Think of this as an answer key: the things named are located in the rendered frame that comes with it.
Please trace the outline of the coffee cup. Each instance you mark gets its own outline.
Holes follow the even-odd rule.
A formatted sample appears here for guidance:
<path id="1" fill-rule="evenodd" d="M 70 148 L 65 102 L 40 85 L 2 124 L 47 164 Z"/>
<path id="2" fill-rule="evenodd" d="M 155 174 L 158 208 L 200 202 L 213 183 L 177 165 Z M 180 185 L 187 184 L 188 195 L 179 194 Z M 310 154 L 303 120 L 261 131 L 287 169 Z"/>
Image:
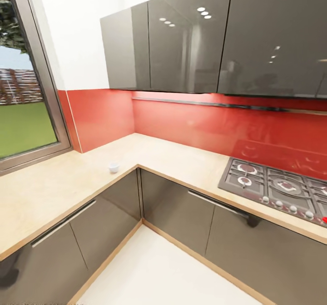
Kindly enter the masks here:
<path id="1" fill-rule="evenodd" d="M 112 162 L 108 165 L 109 167 L 109 170 L 112 172 L 112 173 L 115 173 L 115 172 L 118 172 L 119 170 L 119 167 L 120 167 L 120 163 L 119 162 Z"/>

